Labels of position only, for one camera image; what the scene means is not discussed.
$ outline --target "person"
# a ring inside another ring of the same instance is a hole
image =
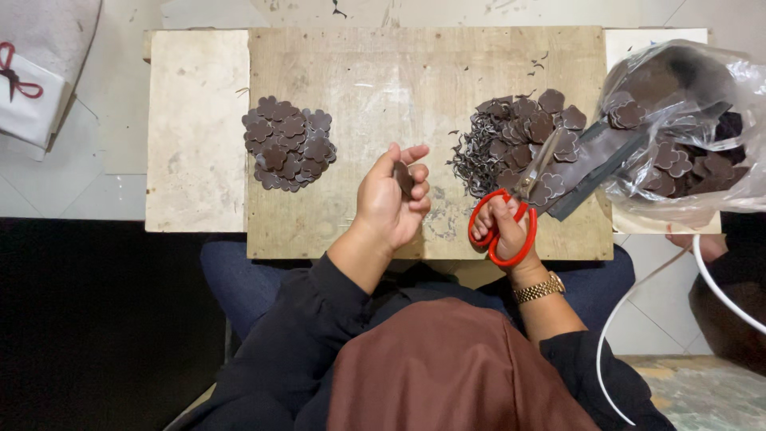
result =
[[[725,235],[701,235],[702,260],[729,299],[766,322],[766,213],[721,212],[721,227]],[[666,237],[685,248],[693,235]],[[701,275],[689,291],[689,306],[713,353],[766,376],[766,335],[729,310]]]
[[[392,143],[360,184],[348,231],[310,268],[251,263],[236,242],[203,248],[208,283],[244,341],[211,398],[173,429],[627,427],[595,368],[599,331],[634,281],[621,248],[610,262],[547,268],[533,249],[476,291],[424,264],[385,273],[430,210],[428,168],[416,163],[427,154]],[[399,160],[414,177],[411,199],[392,178]],[[473,232],[497,224],[501,258],[524,242],[518,205],[492,200]],[[607,343],[602,372],[638,429],[674,429]]]

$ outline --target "watch bracelet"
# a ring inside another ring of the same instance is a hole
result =
[[[516,296],[516,303],[521,304],[533,299],[542,298],[551,293],[562,292],[563,289],[558,284],[558,277],[551,274],[548,280],[519,291],[514,291],[513,294]]]

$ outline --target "red ribbon bow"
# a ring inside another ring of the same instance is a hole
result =
[[[5,61],[3,61],[0,58],[0,75],[8,78],[8,82],[10,83],[10,93],[11,93],[11,102],[13,101],[13,92],[14,90],[18,90],[19,93],[24,94],[26,97],[29,97],[30,99],[37,99],[38,97],[43,95],[43,87],[40,87],[37,84],[31,84],[28,82],[20,82],[18,80],[18,75],[16,72],[14,72],[11,69],[11,61],[13,61],[13,54],[16,52],[16,47],[13,46],[11,42],[2,42],[0,44],[0,54],[2,53],[3,48],[8,49],[8,56],[5,57]],[[24,88],[35,88],[37,89],[37,93],[35,94],[29,94],[25,91]]]

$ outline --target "white bag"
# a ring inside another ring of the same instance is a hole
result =
[[[6,62],[8,55],[8,49],[1,50],[0,60]],[[10,83],[6,77],[0,76],[0,130],[26,141],[22,143],[7,140],[8,146],[13,150],[42,161],[64,92],[64,79],[31,63],[21,55],[13,54],[10,61],[9,68],[16,72],[21,82],[37,84],[43,87],[44,93],[41,97],[32,99],[17,88],[11,101]],[[28,93],[35,92],[35,89],[28,90]]]

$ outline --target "dark floor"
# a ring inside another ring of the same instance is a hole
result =
[[[206,235],[0,219],[0,429],[161,429],[214,381]]]

